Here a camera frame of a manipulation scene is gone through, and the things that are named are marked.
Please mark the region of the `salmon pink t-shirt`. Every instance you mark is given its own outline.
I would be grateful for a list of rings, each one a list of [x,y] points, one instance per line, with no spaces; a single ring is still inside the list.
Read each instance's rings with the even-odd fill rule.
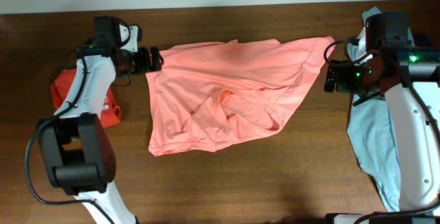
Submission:
[[[177,45],[146,79],[155,156],[215,152],[279,133],[302,104],[331,37]]]

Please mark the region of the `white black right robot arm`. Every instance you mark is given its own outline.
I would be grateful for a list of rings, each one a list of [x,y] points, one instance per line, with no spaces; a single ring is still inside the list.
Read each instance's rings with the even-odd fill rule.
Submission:
[[[359,95],[355,105],[386,102],[395,127],[400,171],[399,211],[327,214],[326,223],[439,222],[439,49],[415,47],[407,15],[366,18],[364,44],[354,61],[327,60],[326,92]]]

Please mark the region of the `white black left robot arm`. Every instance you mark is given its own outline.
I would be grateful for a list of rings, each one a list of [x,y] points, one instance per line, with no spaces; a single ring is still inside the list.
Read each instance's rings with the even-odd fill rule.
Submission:
[[[84,205],[97,223],[137,223],[114,181],[116,156],[100,121],[110,86],[120,76],[160,71],[156,47],[139,47],[142,28],[115,16],[93,18],[93,36],[75,49],[76,74],[52,117],[39,120],[25,151],[25,178],[33,197],[45,205]],[[69,200],[40,197],[30,179],[30,152],[37,142],[51,185]]]

